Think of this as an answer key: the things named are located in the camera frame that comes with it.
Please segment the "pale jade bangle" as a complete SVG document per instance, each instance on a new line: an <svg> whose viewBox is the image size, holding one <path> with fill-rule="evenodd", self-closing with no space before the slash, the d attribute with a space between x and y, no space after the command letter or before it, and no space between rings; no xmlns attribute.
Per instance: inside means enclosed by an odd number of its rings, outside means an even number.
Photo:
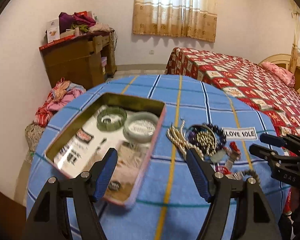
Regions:
<svg viewBox="0 0 300 240"><path fill-rule="evenodd" d="M151 141L159 118L150 112L138 112L130 115L124 123L123 134L133 142L145 144Z"/></svg>

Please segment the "love sole label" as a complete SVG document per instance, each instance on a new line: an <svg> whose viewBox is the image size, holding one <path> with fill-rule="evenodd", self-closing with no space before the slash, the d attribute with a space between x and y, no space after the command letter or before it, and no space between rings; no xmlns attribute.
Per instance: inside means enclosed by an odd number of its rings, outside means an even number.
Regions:
<svg viewBox="0 0 300 240"><path fill-rule="evenodd" d="M247 128L229 128L224 127L223 131L228 140L258 140L256 129L254 127Z"/></svg>

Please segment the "red pendant charm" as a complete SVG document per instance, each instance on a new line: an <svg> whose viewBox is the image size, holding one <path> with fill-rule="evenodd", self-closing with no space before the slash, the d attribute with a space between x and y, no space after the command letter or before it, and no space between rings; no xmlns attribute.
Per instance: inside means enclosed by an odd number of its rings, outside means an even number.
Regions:
<svg viewBox="0 0 300 240"><path fill-rule="evenodd" d="M224 147L223 149L228 156L227 160L225 161L224 167L230 171L234 163L241 158L241 151L234 141L230 142L229 147Z"/></svg>

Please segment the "red patchwork bed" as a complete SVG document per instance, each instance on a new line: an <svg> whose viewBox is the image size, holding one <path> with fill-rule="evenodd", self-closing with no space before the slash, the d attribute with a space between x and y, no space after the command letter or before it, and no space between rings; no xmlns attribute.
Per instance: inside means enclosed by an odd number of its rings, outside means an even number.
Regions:
<svg viewBox="0 0 300 240"><path fill-rule="evenodd" d="M192 48L174 48L166 74L210 84L270 117L278 135L300 136L300 94L247 59Z"/></svg>

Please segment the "blue plaid tablecloth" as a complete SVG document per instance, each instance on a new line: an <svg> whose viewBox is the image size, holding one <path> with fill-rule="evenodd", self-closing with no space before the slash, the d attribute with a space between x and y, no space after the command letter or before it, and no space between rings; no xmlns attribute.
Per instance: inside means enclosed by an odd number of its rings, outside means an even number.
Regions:
<svg viewBox="0 0 300 240"><path fill-rule="evenodd" d="M96 204L108 239L195 239L209 209L180 154L166 137L170 124L210 122L220 127L274 134L271 120L217 88L178 75L129 76L98 85L63 107L50 120L36 148L27 187L30 211L47 179L63 179L44 159L48 145L83 109L103 93L122 93L163 101L167 112L153 154L131 209Z"/></svg>

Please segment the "pink pillow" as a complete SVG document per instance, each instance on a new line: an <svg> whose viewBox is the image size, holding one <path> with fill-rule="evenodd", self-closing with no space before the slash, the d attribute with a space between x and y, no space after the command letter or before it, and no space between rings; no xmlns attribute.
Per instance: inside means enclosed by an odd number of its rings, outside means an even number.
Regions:
<svg viewBox="0 0 300 240"><path fill-rule="evenodd" d="M261 67L271 74L277 76L285 85L288 87L293 88L295 85L295 76L285 68L279 67L274 63L271 62L262 62Z"/></svg>

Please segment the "wooden headboard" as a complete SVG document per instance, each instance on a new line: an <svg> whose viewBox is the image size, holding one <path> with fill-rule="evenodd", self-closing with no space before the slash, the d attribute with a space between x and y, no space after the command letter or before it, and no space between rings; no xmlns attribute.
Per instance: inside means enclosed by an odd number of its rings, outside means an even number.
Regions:
<svg viewBox="0 0 300 240"><path fill-rule="evenodd" d="M288 54L276 54L272 55L263 61L261 61L258 65L261 66L262 62L271 62L276 64L279 67L285 68L295 76L295 85L294 89L300 94L300 67L292 67L292 56Z"/></svg>

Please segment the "paper card in tin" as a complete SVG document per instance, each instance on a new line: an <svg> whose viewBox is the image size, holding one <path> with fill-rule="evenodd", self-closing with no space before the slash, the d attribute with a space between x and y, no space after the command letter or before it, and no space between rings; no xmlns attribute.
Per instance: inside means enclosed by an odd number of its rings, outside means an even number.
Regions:
<svg viewBox="0 0 300 240"><path fill-rule="evenodd" d="M127 118L134 114L122 107L101 106L53 157L53 164L70 177L89 170L109 148L117 150L116 174L138 174L150 143L128 140L123 134Z"/></svg>

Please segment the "pink metal tin box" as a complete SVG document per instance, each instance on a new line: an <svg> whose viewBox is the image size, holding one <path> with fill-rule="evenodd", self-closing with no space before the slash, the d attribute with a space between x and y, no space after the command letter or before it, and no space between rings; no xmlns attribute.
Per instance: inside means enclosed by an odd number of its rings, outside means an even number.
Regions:
<svg viewBox="0 0 300 240"><path fill-rule="evenodd" d="M62 128L45 150L48 162L74 178L117 150L117 164L104 198L131 208L138 195L166 113L159 100L104 93Z"/></svg>

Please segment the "pink clothes pile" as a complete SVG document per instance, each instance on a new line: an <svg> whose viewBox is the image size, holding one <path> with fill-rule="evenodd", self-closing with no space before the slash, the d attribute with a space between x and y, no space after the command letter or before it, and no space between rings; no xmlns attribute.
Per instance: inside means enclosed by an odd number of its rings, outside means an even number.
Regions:
<svg viewBox="0 0 300 240"><path fill-rule="evenodd" d="M85 92L86 89L82 85L61 78L50 90L44 104L37 109L34 123L46 127L54 114Z"/></svg>

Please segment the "wooden desk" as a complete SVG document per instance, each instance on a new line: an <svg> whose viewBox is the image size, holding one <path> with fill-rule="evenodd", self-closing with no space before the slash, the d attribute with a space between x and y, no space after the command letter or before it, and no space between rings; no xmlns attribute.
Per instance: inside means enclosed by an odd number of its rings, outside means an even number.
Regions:
<svg viewBox="0 0 300 240"><path fill-rule="evenodd" d="M51 87L61 78L93 88L113 77L116 35L97 31L81 36L68 36L39 48Z"/></svg>

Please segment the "beige patterned curtain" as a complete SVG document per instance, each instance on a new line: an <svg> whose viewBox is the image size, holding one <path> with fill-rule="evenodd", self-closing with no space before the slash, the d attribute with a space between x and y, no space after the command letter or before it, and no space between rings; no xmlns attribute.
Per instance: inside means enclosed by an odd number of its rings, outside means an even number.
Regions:
<svg viewBox="0 0 300 240"><path fill-rule="evenodd" d="M136 35L190 37L215 42L217 0L134 0Z"/></svg>

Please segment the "white product box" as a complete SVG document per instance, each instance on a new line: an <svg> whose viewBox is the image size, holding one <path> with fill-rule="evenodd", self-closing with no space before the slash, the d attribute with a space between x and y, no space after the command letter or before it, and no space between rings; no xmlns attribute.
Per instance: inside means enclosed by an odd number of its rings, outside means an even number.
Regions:
<svg viewBox="0 0 300 240"><path fill-rule="evenodd" d="M60 39L59 18L47 22L46 34L48 43Z"/></svg>

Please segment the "clothes pile on desk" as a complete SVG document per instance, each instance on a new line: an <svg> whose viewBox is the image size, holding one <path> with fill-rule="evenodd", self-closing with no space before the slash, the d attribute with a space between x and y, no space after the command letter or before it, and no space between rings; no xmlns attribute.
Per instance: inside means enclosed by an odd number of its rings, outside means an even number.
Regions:
<svg viewBox="0 0 300 240"><path fill-rule="evenodd" d="M96 22L92 17L88 16L86 11L75 12L72 15L61 12L58 19L60 33L76 28L79 28L82 33L111 32L109 25Z"/></svg>

